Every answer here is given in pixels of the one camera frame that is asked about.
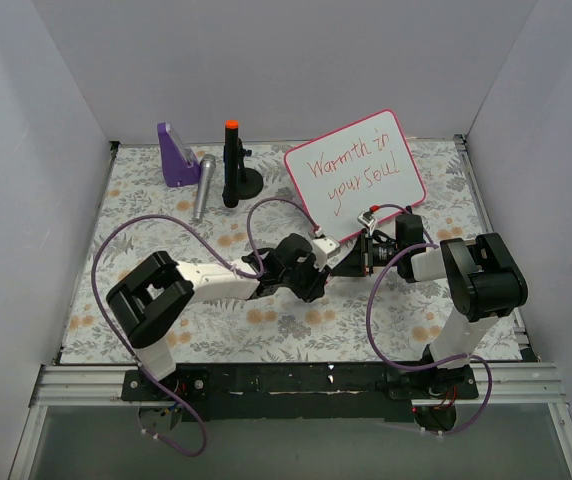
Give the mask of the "pink framed whiteboard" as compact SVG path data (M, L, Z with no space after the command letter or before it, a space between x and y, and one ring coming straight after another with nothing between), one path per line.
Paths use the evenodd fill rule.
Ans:
M284 155L303 206L340 241L357 235L358 215L375 205L414 207L426 188L394 111L382 110Z

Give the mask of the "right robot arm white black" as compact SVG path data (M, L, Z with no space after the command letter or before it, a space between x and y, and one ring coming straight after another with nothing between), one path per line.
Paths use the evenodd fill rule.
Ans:
M363 213L359 220L364 227L350 253L333 268L333 276L366 277L379 269L394 270L407 283L444 279L453 304L419 361L387 361L387 393L393 399L476 397L470 366L474 351L497 321L528 297L526 280L501 236L488 233L433 245L418 215L398 215L393 237L377 230L373 212Z

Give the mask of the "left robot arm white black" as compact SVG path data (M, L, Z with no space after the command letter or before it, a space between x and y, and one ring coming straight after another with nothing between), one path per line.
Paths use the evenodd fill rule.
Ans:
M176 362L166 336L190 305L218 300L255 300L290 290L310 303L324 296L331 273L330 257L339 243L327 236L308 240L291 234L260 256L249 254L232 263L178 263L165 251L147 257L106 297L112 313L147 371L144 387L159 400L171 398L179 386Z

